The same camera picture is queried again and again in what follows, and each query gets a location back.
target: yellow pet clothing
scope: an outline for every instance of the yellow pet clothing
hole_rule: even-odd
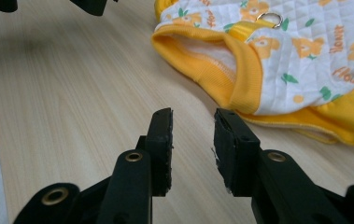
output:
[[[354,145],[354,0],[157,0],[155,11],[154,48],[221,107]],[[279,28],[258,20],[267,12]]]

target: metal ring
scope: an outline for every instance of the metal ring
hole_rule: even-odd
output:
[[[64,187],[52,189],[43,196],[42,203],[48,206],[60,203],[68,197],[68,194],[68,189]]]
[[[272,161],[285,161],[287,158],[278,152],[270,152],[267,157]]]
[[[264,12],[262,13],[261,15],[258,16],[258,18],[256,18],[256,20],[259,20],[259,19],[263,19],[263,17],[266,17],[266,16],[274,16],[274,17],[277,17],[278,18],[278,24],[274,25],[273,28],[278,28],[281,26],[282,22],[284,21],[284,19],[282,18],[281,15],[279,14],[276,14],[275,12]]]
[[[142,159],[142,154],[138,152],[132,152],[126,155],[125,159],[127,161],[140,161]]]

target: yellow trim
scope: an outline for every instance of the yellow trim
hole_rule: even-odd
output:
[[[273,23],[264,20],[258,20],[255,22],[240,21],[232,26],[228,34],[240,41],[245,42],[257,29],[263,27],[272,28],[274,26],[275,25]]]
[[[223,42],[236,60],[236,79],[233,83],[218,66],[184,49],[177,36]],[[178,71],[196,81],[222,107],[238,108],[254,113],[260,103],[262,66],[254,49],[234,37],[207,29],[180,25],[165,25],[152,36],[153,47]]]
[[[304,131],[313,130],[354,146],[354,90],[326,105],[306,107],[290,114],[276,116],[254,116],[241,112],[239,114],[249,122],[299,129],[299,133],[321,142],[333,142],[329,137],[314,136]]]
[[[156,14],[157,21],[160,21],[160,15],[162,14],[162,12],[176,2],[177,0],[156,0],[154,2],[154,13]]]
[[[320,133],[316,131],[308,131],[308,130],[301,130],[301,129],[293,129],[297,133],[301,133],[307,137],[313,138],[319,142],[326,143],[326,144],[334,144],[338,142],[337,138],[334,138],[333,135],[326,135],[325,133]]]

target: white quilted fabric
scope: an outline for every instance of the white quilted fabric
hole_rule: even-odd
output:
[[[324,105],[354,89],[354,0],[179,0],[163,11],[156,29],[184,23],[228,32],[234,23],[255,21],[263,12],[275,12],[284,21],[278,29],[255,31],[247,41],[262,60],[262,95],[256,115]],[[235,61],[229,50],[218,54],[219,46],[182,38],[181,42],[226,64],[232,71],[229,79],[235,80]]]

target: wood grain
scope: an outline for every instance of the wood grain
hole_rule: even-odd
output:
[[[111,175],[146,134],[151,114],[174,110],[173,187],[154,223],[254,223],[250,199],[227,193],[213,147],[214,101],[150,44],[152,1],[108,1],[103,17],[69,1],[19,1],[0,12],[0,159],[9,221],[40,189],[85,189]],[[344,194],[354,147],[250,125],[262,148],[285,151],[313,181]]]

